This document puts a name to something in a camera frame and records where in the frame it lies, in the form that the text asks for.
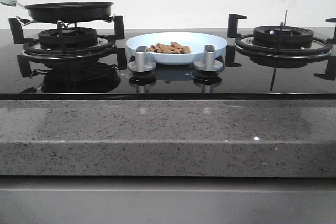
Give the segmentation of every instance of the gas burner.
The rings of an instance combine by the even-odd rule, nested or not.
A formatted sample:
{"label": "gas burner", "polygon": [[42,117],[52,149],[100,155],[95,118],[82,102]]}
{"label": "gas burner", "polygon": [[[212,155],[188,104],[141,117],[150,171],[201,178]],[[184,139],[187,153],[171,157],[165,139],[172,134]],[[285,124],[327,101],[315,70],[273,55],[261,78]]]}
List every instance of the gas burner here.
{"label": "gas burner", "polygon": [[252,34],[242,36],[237,33],[237,23],[241,18],[247,17],[229,15],[228,37],[236,38],[235,48],[243,54],[295,60],[324,60],[330,55],[332,44],[314,37],[311,30],[284,26],[282,22],[280,26],[256,27]]}
{"label": "gas burner", "polygon": [[15,44],[23,44],[23,55],[34,62],[45,63],[68,61],[77,59],[99,59],[112,53],[117,39],[125,39],[123,16],[105,18],[106,22],[113,22],[114,35],[97,35],[95,29],[86,27],[69,27],[57,21],[57,29],[42,31],[38,39],[25,38],[20,18],[10,18],[9,24]]}
{"label": "gas burner", "polygon": [[278,49],[310,48],[314,32],[291,26],[259,26],[253,30],[252,43],[257,46]]}
{"label": "gas burner", "polygon": [[[67,51],[92,47],[98,43],[97,32],[92,28],[75,27],[61,30]],[[42,31],[38,34],[41,49],[61,50],[61,36],[57,29]]]}
{"label": "gas burner", "polygon": [[[284,35],[283,38],[294,37],[292,35]],[[240,38],[235,39],[236,49],[239,52],[252,54],[252,55],[261,55],[268,57],[276,57],[276,58],[285,58],[285,59],[324,59],[330,55],[330,51],[332,49],[332,44],[327,44],[325,40],[320,38],[313,38],[311,42],[303,42],[305,45],[310,44],[309,47],[300,47],[299,49],[287,49],[290,47],[290,43],[287,43],[285,48],[282,48],[282,43],[280,43],[280,47],[275,48],[275,42],[265,42],[263,46],[261,46],[260,40],[255,39],[253,34],[248,34],[241,36]]]}

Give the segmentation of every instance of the speckled stone surface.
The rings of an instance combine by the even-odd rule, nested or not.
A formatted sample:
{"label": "speckled stone surface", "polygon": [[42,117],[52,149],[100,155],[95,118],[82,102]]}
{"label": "speckled stone surface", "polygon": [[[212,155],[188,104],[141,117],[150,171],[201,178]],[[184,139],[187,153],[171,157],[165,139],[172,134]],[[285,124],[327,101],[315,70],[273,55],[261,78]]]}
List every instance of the speckled stone surface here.
{"label": "speckled stone surface", "polygon": [[0,175],[336,177],[336,101],[0,101]]}

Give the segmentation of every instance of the light blue pan handle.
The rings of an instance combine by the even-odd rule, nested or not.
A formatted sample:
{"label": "light blue pan handle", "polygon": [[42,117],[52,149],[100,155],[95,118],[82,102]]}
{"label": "light blue pan handle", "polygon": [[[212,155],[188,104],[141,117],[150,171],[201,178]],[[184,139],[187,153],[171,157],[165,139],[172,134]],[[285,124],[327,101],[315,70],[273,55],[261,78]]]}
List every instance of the light blue pan handle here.
{"label": "light blue pan handle", "polygon": [[16,0],[0,0],[0,3],[8,6],[16,6]]}

